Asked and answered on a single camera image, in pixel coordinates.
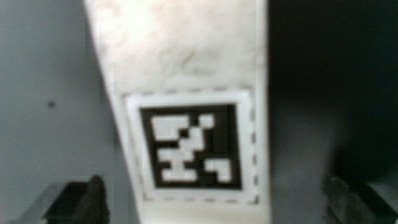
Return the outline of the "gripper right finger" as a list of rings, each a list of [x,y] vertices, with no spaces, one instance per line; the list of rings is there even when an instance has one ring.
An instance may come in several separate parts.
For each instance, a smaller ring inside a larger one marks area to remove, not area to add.
[[[325,194],[325,224],[398,224],[398,210],[364,182],[334,176]]]

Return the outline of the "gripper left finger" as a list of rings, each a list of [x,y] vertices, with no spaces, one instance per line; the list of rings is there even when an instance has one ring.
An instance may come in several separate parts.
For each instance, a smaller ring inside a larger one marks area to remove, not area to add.
[[[24,224],[110,224],[103,178],[51,184],[28,212]]]

